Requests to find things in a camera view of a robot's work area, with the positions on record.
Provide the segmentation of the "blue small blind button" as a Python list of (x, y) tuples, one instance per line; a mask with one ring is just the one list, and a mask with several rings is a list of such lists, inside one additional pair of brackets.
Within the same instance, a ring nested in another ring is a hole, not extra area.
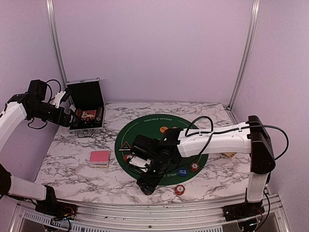
[(181, 177), (186, 177), (188, 176), (188, 170), (186, 168), (180, 168), (177, 170), (177, 173)]

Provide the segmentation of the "red backed card deck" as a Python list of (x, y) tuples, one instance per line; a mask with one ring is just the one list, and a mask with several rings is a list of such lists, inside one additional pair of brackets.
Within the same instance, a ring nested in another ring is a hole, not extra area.
[(109, 162), (110, 152), (109, 151), (92, 151), (90, 153), (90, 163), (96, 165), (103, 165)]

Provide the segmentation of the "red chip stack front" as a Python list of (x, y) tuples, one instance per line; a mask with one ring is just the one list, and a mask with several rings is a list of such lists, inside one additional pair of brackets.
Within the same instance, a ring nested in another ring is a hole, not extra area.
[(185, 192), (185, 187), (183, 185), (177, 185), (174, 189), (176, 195), (181, 196)]

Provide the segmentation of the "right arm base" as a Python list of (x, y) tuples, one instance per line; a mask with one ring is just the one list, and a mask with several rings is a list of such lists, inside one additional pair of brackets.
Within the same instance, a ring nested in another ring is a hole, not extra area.
[(239, 220), (243, 218), (253, 217), (264, 213), (264, 207), (255, 203), (239, 203), (227, 205), (223, 207), (223, 214), (226, 221)]

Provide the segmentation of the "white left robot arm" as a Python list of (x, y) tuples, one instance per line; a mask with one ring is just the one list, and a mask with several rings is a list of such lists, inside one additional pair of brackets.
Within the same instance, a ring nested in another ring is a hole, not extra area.
[[(43, 122), (51, 122), (63, 127), (71, 126), (75, 116), (72, 111), (67, 114), (65, 108), (60, 104), (69, 98), (72, 91), (66, 88), (51, 97), (48, 102), (44, 102), (48, 88), (50, 85), (47, 82), (32, 80), (25, 93), (15, 94), (6, 102), (0, 114), (1, 149), (24, 120), (38, 118)], [(0, 166), (1, 195), (42, 201), (44, 210), (51, 215), (57, 215), (61, 211), (61, 204), (53, 197), (48, 196), (51, 189), (51, 187), (15, 177), (3, 165)]]

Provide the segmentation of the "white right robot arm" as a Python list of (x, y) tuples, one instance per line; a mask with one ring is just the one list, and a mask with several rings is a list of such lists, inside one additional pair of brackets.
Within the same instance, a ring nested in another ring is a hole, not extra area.
[(172, 128), (163, 132), (161, 139), (137, 135), (131, 148), (132, 157), (127, 165), (141, 171), (138, 185), (142, 192), (151, 195), (164, 175), (180, 168), (183, 159), (214, 153), (241, 153), (251, 157), (246, 201), (239, 212), (250, 216), (263, 198), (268, 175), (276, 166), (271, 139), (257, 116), (237, 125), (208, 130)]

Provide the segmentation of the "orange big blind button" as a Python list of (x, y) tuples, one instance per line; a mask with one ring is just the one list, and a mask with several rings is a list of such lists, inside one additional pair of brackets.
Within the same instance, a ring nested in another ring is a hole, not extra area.
[(163, 126), (159, 130), (161, 133), (164, 133), (166, 130), (168, 130), (168, 127)]

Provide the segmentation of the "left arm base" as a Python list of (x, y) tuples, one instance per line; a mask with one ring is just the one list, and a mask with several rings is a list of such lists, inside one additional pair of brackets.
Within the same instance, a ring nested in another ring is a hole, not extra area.
[(76, 215), (77, 205), (64, 202), (57, 202), (54, 205), (38, 203), (35, 210), (55, 218), (74, 218)]

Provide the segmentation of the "red chip stack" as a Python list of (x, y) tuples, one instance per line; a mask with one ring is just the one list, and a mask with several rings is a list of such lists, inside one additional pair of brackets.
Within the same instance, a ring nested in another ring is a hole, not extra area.
[(177, 185), (174, 189), (176, 195), (181, 196), (185, 192), (185, 187), (183, 185)]
[(128, 154), (128, 155), (125, 155), (125, 156), (123, 157), (123, 160), (124, 160), (125, 162), (129, 162), (132, 158), (133, 158), (133, 156), (132, 156), (131, 154)]
[(190, 170), (192, 172), (197, 172), (199, 169), (200, 169), (200, 165), (196, 162), (194, 162), (190, 165)]

